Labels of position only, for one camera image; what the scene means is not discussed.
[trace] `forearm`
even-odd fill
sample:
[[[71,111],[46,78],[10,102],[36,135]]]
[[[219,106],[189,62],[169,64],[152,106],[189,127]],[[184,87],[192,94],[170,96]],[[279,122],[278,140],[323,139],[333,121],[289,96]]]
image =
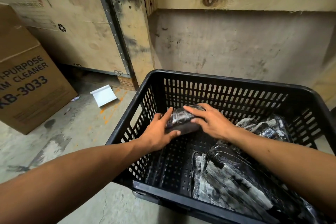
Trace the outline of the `forearm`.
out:
[[[149,149],[150,145],[141,139],[84,149],[3,183],[0,223],[56,223]]]
[[[243,128],[235,130],[231,140],[307,201],[336,219],[335,156],[259,137]]]

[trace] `wrapped package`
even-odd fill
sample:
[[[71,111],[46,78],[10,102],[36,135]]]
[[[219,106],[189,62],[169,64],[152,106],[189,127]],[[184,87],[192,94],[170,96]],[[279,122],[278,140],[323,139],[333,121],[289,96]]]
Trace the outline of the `wrapped package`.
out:
[[[244,118],[237,126],[263,137],[291,142],[285,121],[277,115],[262,122]],[[267,223],[332,223],[236,146],[218,141],[207,154],[194,154],[194,161],[194,198]]]
[[[200,105],[191,105],[190,107],[205,111]],[[200,125],[190,122],[194,118],[197,118],[197,116],[186,111],[183,107],[175,109],[167,122],[165,132],[169,133],[173,130],[179,130],[181,131],[181,135],[184,135],[197,131],[200,128]]]

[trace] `floor crack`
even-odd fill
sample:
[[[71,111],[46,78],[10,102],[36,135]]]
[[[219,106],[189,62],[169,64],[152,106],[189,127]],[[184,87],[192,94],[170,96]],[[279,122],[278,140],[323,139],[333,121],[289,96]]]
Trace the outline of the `floor crack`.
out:
[[[105,191],[105,190],[104,190],[104,193],[105,193],[105,205],[104,205],[104,209],[103,209],[103,216],[101,217],[101,219],[100,219],[100,221],[99,221],[98,224],[100,224],[101,221],[103,220],[103,218],[105,217],[105,213],[104,213],[104,211],[105,211],[105,208],[106,208],[106,205],[107,205],[107,203],[106,203],[107,195],[106,195],[106,191]]]

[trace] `finger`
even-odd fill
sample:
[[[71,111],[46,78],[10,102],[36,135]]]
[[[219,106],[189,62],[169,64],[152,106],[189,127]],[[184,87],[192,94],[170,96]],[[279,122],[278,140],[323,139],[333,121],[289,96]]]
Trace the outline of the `finger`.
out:
[[[160,113],[154,114],[153,121],[154,120],[159,120],[161,118],[161,116],[162,116],[162,114],[160,114]]]
[[[206,111],[201,111],[201,110],[198,110],[198,109],[195,109],[195,108],[192,108],[190,106],[184,106],[183,107],[185,110],[187,110],[188,112],[190,112],[191,114],[195,115],[195,116],[199,116],[199,117],[202,117],[202,118],[205,118],[206,117]]]
[[[179,130],[170,131],[168,134],[165,135],[167,140],[170,142],[173,138],[178,137],[181,134]]]
[[[203,107],[206,111],[209,111],[210,109],[212,109],[211,105],[209,105],[207,103],[199,103],[198,105]]]
[[[173,107],[170,107],[168,111],[165,113],[165,115],[161,118],[161,120],[166,124],[171,116],[171,113],[173,112]]]
[[[205,120],[200,119],[200,118],[195,118],[192,119],[190,122],[192,123],[197,123],[198,125],[200,125],[202,127],[202,129],[204,130],[204,128],[208,125]]]

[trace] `person's left hand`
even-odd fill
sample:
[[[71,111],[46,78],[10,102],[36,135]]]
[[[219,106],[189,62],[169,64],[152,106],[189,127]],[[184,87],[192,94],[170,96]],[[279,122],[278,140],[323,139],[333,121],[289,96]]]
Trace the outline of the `person's left hand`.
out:
[[[140,136],[142,140],[147,140],[150,145],[150,151],[158,151],[165,147],[173,138],[179,136],[179,130],[173,130],[165,134],[166,124],[173,112],[173,107],[170,107],[165,115],[160,119],[162,114],[156,113],[152,122],[148,125],[144,133]]]

